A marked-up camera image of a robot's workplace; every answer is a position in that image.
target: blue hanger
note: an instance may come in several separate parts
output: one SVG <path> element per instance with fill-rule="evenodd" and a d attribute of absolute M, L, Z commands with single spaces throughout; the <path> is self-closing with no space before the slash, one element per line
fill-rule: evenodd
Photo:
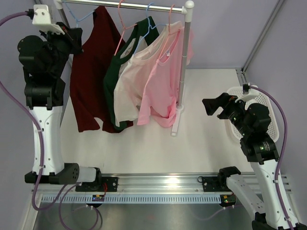
<path fill-rule="evenodd" d="M 134 51 L 134 55 L 136 54 L 136 52 L 137 52 L 137 50 L 138 50 L 138 48 L 139 48 L 139 46 L 140 46 L 140 44 L 141 44 L 141 42 L 142 42 L 142 40 L 149 34 L 149 32 L 150 32 L 150 29 L 155 29 L 157 26 L 159 26 L 159 25 L 166 25 L 166 24 L 158 24 L 158 25 L 156 25 L 156 26 L 154 26 L 154 27 L 152 27 L 152 25 L 150 25 L 150 20 L 149 20 L 149 16 L 148 16 L 148 9 L 149 9 L 149 7 L 151 6 L 151 5 L 154 5 L 154 2 L 151 2 L 151 3 L 149 3 L 148 4 L 148 6 L 147 6 L 147 8 L 146 8 L 146 10 L 145 10 L 145 14 L 146 14 L 146 18 L 147 18 L 147 20 L 148 20 L 148 32 L 144 35 L 144 37 L 142 37 L 141 39 L 140 39 L 140 41 L 139 41 L 139 43 L 138 43 L 138 46 L 136 47 L 136 49 L 135 49 L 135 51 Z"/>
<path fill-rule="evenodd" d="M 76 20 L 76 28 L 78 28 L 78 23 L 83 21 L 84 19 L 86 19 L 88 16 L 92 15 L 95 11 L 90 12 L 89 14 L 87 14 L 86 16 L 84 16 L 81 19 L 78 19 L 74 13 L 72 12 L 71 8 L 68 6 L 68 4 L 66 3 L 66 1 L 63 1 L 63 3 L 66 5 L 67 9 L 69 10 L 69 12 L 71 13 L 72 17 Z"/>

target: dark red shirt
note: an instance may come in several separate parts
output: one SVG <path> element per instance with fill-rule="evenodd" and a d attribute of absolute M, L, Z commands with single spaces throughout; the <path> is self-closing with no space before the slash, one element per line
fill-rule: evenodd
<path fill-rule="evenodd" d="M 71 68 L 70 95 L 79 132 L 98 130 L 94 117 L 104 123 L 102 130 L 118 133 L 110 120 L 103 79 L 120 40 L 120 34 L 105 7 L 99 6 L 94 16 L 94 28 L 84 43 L 84 52 L 73 57 Z"/>

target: dark green sweater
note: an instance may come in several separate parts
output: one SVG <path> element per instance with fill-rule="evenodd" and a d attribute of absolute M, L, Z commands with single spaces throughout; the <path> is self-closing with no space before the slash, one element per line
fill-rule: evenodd
<path fill-rule="evenodd" d="M 149 17 L 150 24 L 152 27 L 155 26 L 152 17 Z M 111 123 L 114 125 L 116 130 L 123 130 L 127 128 L 127 121 L 120 122 L 120 126 L 117 127 L 115 124 L 115 113 L 114 113 L 114 89 L 116 87 L 118 78 L 119 78 L 119 70 L 122 64 L 126 63 L 133 55 L 137 45 L 139 43 L 140 37 L 145 36 L 148 32 L 148 20 L 147 18 L 138 22 L 137 25 L 133 28 L 132 34 L 125 46 L 121 50 L 117 52 L 115 56 L 112 57 L 111 64 L 106 72 L 104 78 L 104 91 L 106 96 L 106 103 L 108 106 L 108 110 L 111 117 Z M 154 28 L 150 29 L 149 34 L 145 37 L 146 44 L 149 46 L 157 37 L 159 36 L 158 30 Z M 123 55 L 124 52 L 129 52 L 123 58 L 120 56 Z"/>

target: pink hanger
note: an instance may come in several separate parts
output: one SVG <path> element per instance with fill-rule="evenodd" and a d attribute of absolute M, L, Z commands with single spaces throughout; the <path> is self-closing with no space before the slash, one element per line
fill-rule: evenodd
<path fill-rule="evenodd" d="M 175 6 L 175 4 L 173 4 L 172 6 L 171 6 L 171 10 L 169 11 L 169 13 L 168 13 L 168 35 L 167 35 L 167 40 L 166 40 L 166 42 L 165 42 L 165 44 L 164 44 L 164 47 L 163 47 L 163 49 L 161 50 L 161 53 L 160 53 L 160 56 L 159 56 L 159 58 L 158 59 L 160 59 L 160 57 L 161 57 L 161 55 L 162 55 L 162 53 L 163 53 L 163 50 L 165 49 L 165 46 L 166 46 L 166 44 L 167 44 L 167 42 L 168 42 L 168 39 L 169 39 L 169 36 L 170 35 L 172 35 L 171 34 L 171 13 L 172 13 L 172 10 L 173 10 L 173 7 Z"/>
<path fill-rule="evenodd" d="M 122 24 L 122 26 L 123 26 L 124 31 L 123 31 L 123 34 L 122 34 L 121 37 L 120 37 L 120 40 L 119 40 L 119 43 L 118 43 L 118 46 L 117 46 L 117 48 L 116 48 L 116 50 L 115 50 L 115 54 L 114 54 L 114 55 L 116 55 L 116 53 L 117 53 L 117 51 L 118 51 L 118 49 L 119 49 L 119 45 L 120 45 L 120 43 L 121 43 L 121 40 L 123 40 L 123 36 L 124 36 L 124 34 L 125 34 L 125 31 L 137 25 L 137 24 L 134 24 L 134 25 L 132 25 L 132 26 L 125 27 L 125 24 L 124 24 L 124 22 L 123 22 L 123 20 L 122 20 L 122 18 L 121 18 L 120 10 L 119 10 L 120 5 L 121 5 L 121 3 L 122 3 L 123 1 L 125 1 L 125 0 L 120 0 L 120 2 L 119 2 L 119 4 L 118 4 L 118 15 L 119 15 L 119 19 L 120 19 L 120 22 L 121 22 L 121 24 Z"/>

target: plastic laundry basket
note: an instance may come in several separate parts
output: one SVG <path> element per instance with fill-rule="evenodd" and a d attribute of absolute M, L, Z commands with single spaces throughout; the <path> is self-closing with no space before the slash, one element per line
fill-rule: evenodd
<path fill-rule="evenodd" d="M 242 87 L 232 87 L 227 91 L 227 93 L 229 95 L 235 95 L 235 96 L 240 97 L 240 96 L 243 95 L 243 89 L 242 89 Z M 275 118 L 274 111 L 273 111 L 273 108 L 272 108 L 272 105 L 271 105 L 269 98 L 266 95 L 264 95 L 260 92 L 258 97 L 246 102 L 245 109 L 247 109 L 252 103 L 260 103 L 260 104 L 268 107 L 269 112 L 270 112 L 269 115 L 270 115 L 272 121 L 271 121 L 271 123 L 268 127 L 267 133 L 272 138 L 272 140 L 274 142 L 276 142 L 279 138 L 279 130 L 278 130 L 276 118 Z M 231 136 L 231 138 L 235 142 L 240 142 L 242 135 L 239 133 L 237 128 L 234 125 L 232 125 L 229 120 L 225 120 L 225 125 L 226 125 L 226 129 L 227 129 L 227 133 Z"/>

